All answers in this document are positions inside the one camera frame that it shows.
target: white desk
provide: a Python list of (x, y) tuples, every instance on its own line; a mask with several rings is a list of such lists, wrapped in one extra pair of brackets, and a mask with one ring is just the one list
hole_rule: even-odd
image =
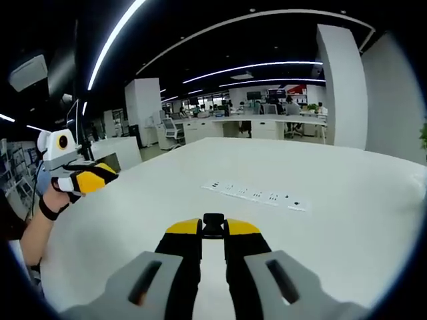
[(233, 137), (233, 129), (229, 125), (240, 121), (251, 121), (253, 138), (273, 140), (282, 140), (284, 138), (284, 123), (319, 125), (322, 128), (323, 142), (324, 144), (326, 143), (324, 129), (328, 124), (315, 117), (303, 117), (301, 115), (232, 115), (221, 118), (174, 120), (175, 124), (183, 125), (186, 143), (205, 137)]
[(136, 137), (100, 140), (95, 142), (91, 149), (95, 160), (115, 153), (121, 170), (128, 170), (142, 162)]
[[(46, 299), (58, 311), (86, 304), (113, 272), (154, 251), (169, 226), (224, 213), (256, 225), (273, 251), (283, 249), (316, 273), (333, 298), (371, 307), (400, 273), (422, 226), (425, 191), (412, 175), (424, 177), (425, 169), (313, 143), (217, 138), (186, 145), (123, 172), (59, 216), (41, 261)], [(312, 209), (202, 189), (210, 179), (291, 191)], [(225, 270), (224, 243), (203, 240), (194, 319), (233, 319)]]

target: white pillar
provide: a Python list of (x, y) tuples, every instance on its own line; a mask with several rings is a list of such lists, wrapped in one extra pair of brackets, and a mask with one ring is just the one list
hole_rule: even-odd
[(161, 110), (158, 78), (135, 79), (125, 88), (127, 118), (130, 125), (138, 125), (142, 145), (151, 144), (150, 117)]
[(173, 101), (172, 102), (172, 112), (173, 113), (179, 113), (179, 110), (181, 109), (181, 100)]
[(108, 138), (111, 138), (114, 135), (116, 135), (112, 110), (104, 111), (104, 124), (105, 124), (105, 135)]
[(350, 30), (318, 25), (317, 42), (326, 79), (328, 144), (365, 149), (368, 96), (365, 73)]

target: office chair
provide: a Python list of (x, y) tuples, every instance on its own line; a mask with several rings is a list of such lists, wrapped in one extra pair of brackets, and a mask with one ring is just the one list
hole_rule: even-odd
[(278, 108), (276, 105), (264, 105), (264, 114), (266, 115), (277, 115)]
[(180, 141), (184, 140), (184, 131), (183, 129), (178, 129), (170, 118), (163, 119), (163, 126), (165, 127), (165, 137), (166, 139), (176, 140), (176, 144), (171, 147), (170, 150), (174, 150), (178, 147), (181, 147), (183, 144)]

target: black ceiling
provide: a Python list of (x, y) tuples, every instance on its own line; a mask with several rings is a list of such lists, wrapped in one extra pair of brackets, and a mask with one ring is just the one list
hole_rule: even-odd
[[(147, 0), (123, 28), (113, 43), (90, 95), (85, 88), (93, 66), (115, 24), (133, 0), (32, 1), (26, 7), (15, 4), (21, 13), (10, 28), (8, 71), (26, 57), (38, 51), (45, 55), (49, 66), (55, 49), (63, 42), (64, 34), (78, 20), (77, 77), (75, 89), (89, 99), (88, 117), (106, 109), (124, 107), (123, 87), (135, 74), (162, 51), (206, 27), (222, 21), (256, 12), (276, 9), (315, 9), (334, 13), (346, 10), (346, 15), (371, 24), (377, 29), (371, 43), (387, 28), (384, 10), (343, 7), (304, 7), (283, 1), (215, 0)], [(138, 77), (158, 77), (165, 97), (203, 89), (218, 91), (218, 85), (232, 83), (231, 75), (245, 70), (224, 73), (193, 81), (182, 82), (206, 73), (273, 61), (314, 61), (317, 55), (316, 25), (325, 23), (349, 28), (358, 45), (369, 28), (336, 17), (301, 13), (269, 15), (246, 19), (219, 27), (172, 49), (144, 69)], [(269, 66), (250, 69), (255, 79), (278, 77), (311, 78), (310, 66)], [(63, 117), (63, 111), (46, 102), (43, 84), (31, 94), (17, 94), (9, 88), (10, 100), (1, 112), (10, 117), (31, 121), (35, 125), (52, 126), (53, 118)]]

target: wall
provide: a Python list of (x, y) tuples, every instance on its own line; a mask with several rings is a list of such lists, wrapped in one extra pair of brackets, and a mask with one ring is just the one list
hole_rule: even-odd
[(138, 125), (143, 146), (151, 144), (153, 114), (161, 110), (158, 78), (135, 79), (125, 88), (129, 125)]
[(365, 150), (368, 94), (352, 32), (332, 25), (318, 25), (316, 39), (328, 88), (327, 144)]
[(246, 103), (246, 93), (252, 91), (261, 91), (262, 95), (265, 95), (268, 89), (277, 89), (279, 85), (258, 85), (256, 87), (245, 87), (245, 88), (232, 88), (228, 89), (230, 92), (230, 99), (232, 100), (233, 107), (238, 107), (240, 101)]
[(125, 87), (126, 111), (129, 125), (138, 124), (135, 81)]
[(315, 103), (318, 105), (319, 102), (322, 102), (323, 106), (328, 108), (328, 103), (326, 101), (326, 87), (321, 85), (307, 85), (307, 103)]
[(108, 110), (104, 111), (104, 124), (105, 124), (105, 134), (108, 138), (111, 138), (116, 135), (114, 120), (113, 120), (113, 111)]
[(363, 54), (362, 62), (369, 103), (366, 150), (425, 165), (419, 136), (426, 106), (404, 53), (385, 34)]

